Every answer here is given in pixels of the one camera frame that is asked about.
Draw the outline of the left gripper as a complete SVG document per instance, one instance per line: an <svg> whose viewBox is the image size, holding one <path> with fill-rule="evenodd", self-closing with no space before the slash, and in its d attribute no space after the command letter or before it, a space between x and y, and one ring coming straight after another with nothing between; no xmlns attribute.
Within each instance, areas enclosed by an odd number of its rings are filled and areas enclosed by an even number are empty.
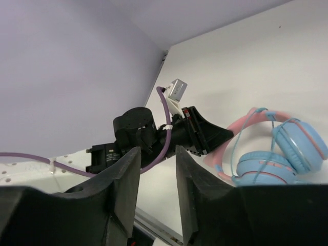
<svg viewBox="0 0 328 246"><path fill-rule="evenodd" d="M171 118L171 140L165 158L176 154L176 146L183 146L196 156L207 155L234 137L231 130L208 122L194 107L182 109L185 118L175 114Z"/></svg>

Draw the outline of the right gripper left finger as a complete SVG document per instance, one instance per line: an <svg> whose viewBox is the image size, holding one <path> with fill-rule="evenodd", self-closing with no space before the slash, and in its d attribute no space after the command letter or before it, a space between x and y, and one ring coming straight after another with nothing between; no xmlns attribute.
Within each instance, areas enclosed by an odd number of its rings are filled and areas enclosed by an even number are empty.
<svg viewBox="0 0 328 246"><path fill-rule="evenodd" d="M141 151L63 193L1 188L1 245L126 245L133 233Z"/></svg>

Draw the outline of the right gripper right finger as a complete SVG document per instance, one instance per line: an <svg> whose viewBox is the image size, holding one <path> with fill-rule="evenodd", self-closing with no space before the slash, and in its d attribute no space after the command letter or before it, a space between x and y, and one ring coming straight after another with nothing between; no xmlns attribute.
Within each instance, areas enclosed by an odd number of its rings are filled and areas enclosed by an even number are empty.
<svg viewBox="0 0 328 246"><path fill-rule="evenodd" d="M327 185L232 187L176 147L184 245L327 245Z"/></svg>

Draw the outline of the blue pink cat-ear headphones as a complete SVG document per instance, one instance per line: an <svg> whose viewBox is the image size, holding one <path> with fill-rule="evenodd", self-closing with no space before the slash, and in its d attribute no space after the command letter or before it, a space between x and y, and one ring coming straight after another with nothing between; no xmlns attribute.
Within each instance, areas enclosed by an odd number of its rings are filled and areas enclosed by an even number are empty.
<svg viewBox="0 0 328 246"><path fill-rule="evenodd" d="M229 142L226 141L209 153L203 162L216 170L218 177L230 185L296 185L297 175L316 173L327 160L327 145L318 132L307 122L267 108L252 108L248 114L228 126L233 137L240 139L249 126L269 121L278 122L272 127L271 146L268 151L243 154L231 174L223 170L223 157Z"/></svg>

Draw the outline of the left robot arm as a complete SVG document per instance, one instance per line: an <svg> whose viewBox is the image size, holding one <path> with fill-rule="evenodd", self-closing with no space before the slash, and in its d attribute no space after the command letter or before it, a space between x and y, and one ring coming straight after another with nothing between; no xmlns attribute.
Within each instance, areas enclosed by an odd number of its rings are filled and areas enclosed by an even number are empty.
<svg viewBox="0 0 328 246"><path fill-rule="evenodd" d="M181 113L166 113L167 122L157 127L150 109L137 107L113 120L115 141L94 145L85 152L47 159L2 152L2 157L20 157L24 162L1 165L1 185L32 186L54 193L64 191L115 164L132 148L141 149L141 169L175 155L176 145L196 156L214 151L234 136L231 130L205 120L195 107Z"/></svg>

